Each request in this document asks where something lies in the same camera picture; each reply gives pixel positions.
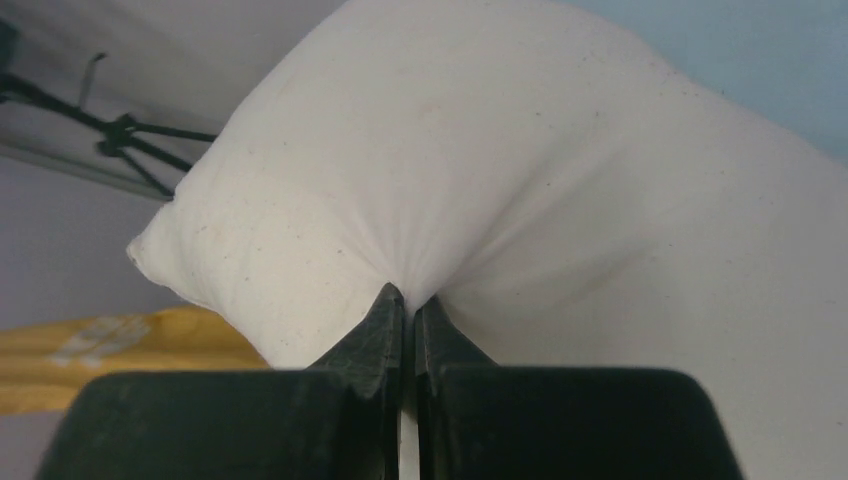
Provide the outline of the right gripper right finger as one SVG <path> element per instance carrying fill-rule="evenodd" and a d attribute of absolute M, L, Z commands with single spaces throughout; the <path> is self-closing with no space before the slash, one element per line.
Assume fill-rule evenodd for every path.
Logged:
<path fill-rule="evenodd" d="M 713 403 L 651 368 L 501 366 L 441 302 L 414 317 L 425 479 L 739 479 Z"/>

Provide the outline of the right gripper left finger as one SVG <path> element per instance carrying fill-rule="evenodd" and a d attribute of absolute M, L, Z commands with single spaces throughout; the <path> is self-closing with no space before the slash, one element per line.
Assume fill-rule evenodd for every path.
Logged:
<path fill-rule="evenodd" d="M 40 479 L 395 479 L 404 300 L 384 286 L 300 370 L 118 372 L 73 401 Z"/>

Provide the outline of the white pillow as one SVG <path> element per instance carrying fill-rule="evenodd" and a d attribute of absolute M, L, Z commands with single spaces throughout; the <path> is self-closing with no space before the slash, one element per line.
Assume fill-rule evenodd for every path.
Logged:
<path fill-rule="evenodd" d="M 847 475 L 847 171 L 555 1 L 348 1 L 128 247 L 277 368 L 386 284 L 513 364 L 672 367 L 751 479 Z"/>

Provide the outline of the orange pillowcase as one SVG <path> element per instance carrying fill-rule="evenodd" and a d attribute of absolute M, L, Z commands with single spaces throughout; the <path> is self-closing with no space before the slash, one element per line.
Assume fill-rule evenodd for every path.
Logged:
<path fill-rule="evenodd" d="M 113 372 L 267 366 L 221 316 L 193 305 L 19 327 L 1 334 L 1 412 L 64 410 L 87 383 Z"/>

